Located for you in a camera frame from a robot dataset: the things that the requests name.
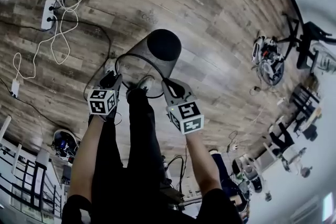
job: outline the tangled cable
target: tangled cable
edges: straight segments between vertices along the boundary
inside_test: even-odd
[[[33,75],[30,76],[30,77],[24,77],[24,76],[20,73],[20,67],[21,67],[22,55],[21,55],[20,52],[17,52],[17,53],[14,55],[14,57],[13,57],[13,66],[14,66],[15,70],[17,71],[17,74],[16,74],[15,79],[17,79],[18,75],[20,75],[23,79],[33,79],[33,78],[36,77],[36,64],[35,64],[35,59],[36,59],[36,56],[37,56],[37,54],[38,54],[38,51],[39,51],[39,49],[40,49],[41,44],[44,43],[44,42],[51,41],[51,44],[50,44],[51,53],[52,53],[52,56],[53,56],[55,62],[56,62],[58,65],[63,64],[63,63],[68,59],[68,57],[69,57],[69,55],[70,55],[70,46],[69,46],[68,41],[67,41],[67,39],[65,38],[65,35],[64,35],[64,34],[66,34],[66,33],[70,32],[70,31],[74,30],[74,29],[78,26],[78,16],[77,16],[77,13],[76,13],[76,9],[78,8],[78,6],[79,6],[79,4],[80,4],[80,2],[81,2],[82,0],[77,0],[75,4],[73,4],[72,6],[69,6],[69,7],[65,6],[65,0],[55,0],[55,1],[56,1],[55,4],[56,4],[56,3],[59,4],[59,8],[63,8],[63,9],[64,9],[64,12],[63,12],[63,15],[62,15],[62,19],[64,18],[64,16],[65,16],[67,13],[73,13],[73,14],[75,15],[75,17],[76,17],[76,25],[75,25],[73,28],[71,28],[71,29],[69,29],[69,30],[63,32],[63,30],[62,30],[62,21],[61,21],[61,23],[60,23],[60,25],[59,25],[59,33],[57,33],[57,31],[58,31],[58,22],[56,21],[56,30],[55,30],[55,34],[54,34],[54,36],[52,36],[51,38],[48,38],[48,39],[46,39],[46,40],[41,41],[41,42],[38,44],[38,46],[37,46],[37,49],[36,49],[36,52],[35,52],[35,55],[34,55],[34,58],[33,58],[34,73],[33,73]],[[61,36],[63,37],[63,39],[64,39],[64,41],[65,41],[65,43],[66,43],[66,45],[67,45],[67,47],[68,47],[68,53],[67,53],[66,57],[65,57],[62,61],[58,61],[58,60],[56,59],[54,50],[53,50],[53,48],[52,48],[52,46],[53,46],[53,44],[54,44],[54,42],[55,42],[56,37],[59,36],[59,35],[61,35]],[[19,55],[19,64],[18,64],[18,67],[15,66],[15,59],[16,59],[16,56],[17,56],[17,55]]]

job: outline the black shirt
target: black shirt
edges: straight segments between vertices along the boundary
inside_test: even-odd
[[[210,223],[211,221],[229,224],[242,223],[236,207],[221,189],[213,189],[203,197],[197,219],[176,210],[156,208],[155,201],[150,205],[139,200],[136,207],[124,204],[123,209],[120,209],[120,204],[116,209],[115,202],[117,201],[113,201],[111,197],[110,201],[106,201],[108,205],[105,203],[105,213],[100,212],[99,215],[95,215],[92,212],[92,204],[87,199],[78,195],[71,196],[63,208],[62,224],[88,223],[87,220],[91,223],[120,223],[127,220],[172,224],[175,224],[172,221],[176,224],[182,221],[184,223]]]

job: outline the light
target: light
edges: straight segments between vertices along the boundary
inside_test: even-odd
[[[322,221],[326,221],[328,218],[332,216],[333,208],[334,208],[334,203],[332,199],[332,193],[329,193],[323,199]]]

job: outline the black pants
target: black pants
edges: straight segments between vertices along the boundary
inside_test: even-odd
[[[273,143],[276,144],[283,152],[286,148],[290,147],[291,145],[294,145],[294,141],[281,122],[279,123],[279,127],[283,135],[285,136],[284,142],[280,140],[278,137],[276,137],[273,132],[271,132],[269,135],[271,136]]]
[[[223,191],[228,197],[237,195],[238,186],[231,180],[223,162],[222,156],[220,154],[212,154],[211,156],[217,164],[219,170],[219,178],[221,180],[220,184]]]
[[[155,117],[142,89],[132,90],[130,106],[131,150],[123,168],[116,143],[114,119],[104,123],[100,135],[95,174],[92,181],[92,210],[97,220],[113,210],[127,210],[132,202],[139,206],[155,200],[165,171],[155,132]]]

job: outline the sneaker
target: sneaker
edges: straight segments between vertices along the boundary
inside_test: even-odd
[[[274,125],[272,124],[269,128],[268,128],[268,133],[271,133],[274,129]]]
[[[111,58],[109,58],[108,60],[107,60],[107,62],[105,63],[105,65],[104,65],[104,73],[106,74],[106,73],[109,73],[109,72],[111,72],[111,71],[113,71],[114,72],[114,74],[116,73],[116,70],[115,70],[115,61],[116,60],[116,58],[114,58],[114,59],[111,59]]]
[[[275,123],[279,125],[282,122],[282,120],[284,119],[284,117],[285,117],[284,115],[279,117]]]
[[[257,39],[262,39],[262,41],[264,41],[265,39],[266,39],[266,35],[265,35],[265,33],[262,31],[262,30],[259,30],[258,31],[258,38]]]
[[[139,81],[137,88],[143,89],[147,93],[152,88],[154,81],[153,76],[146,76]]]
[[[213,154],[220,154],[220,152],[217,151],[217,150],[210,150],[209,153],[210,153],[210,155],[213,155]]]

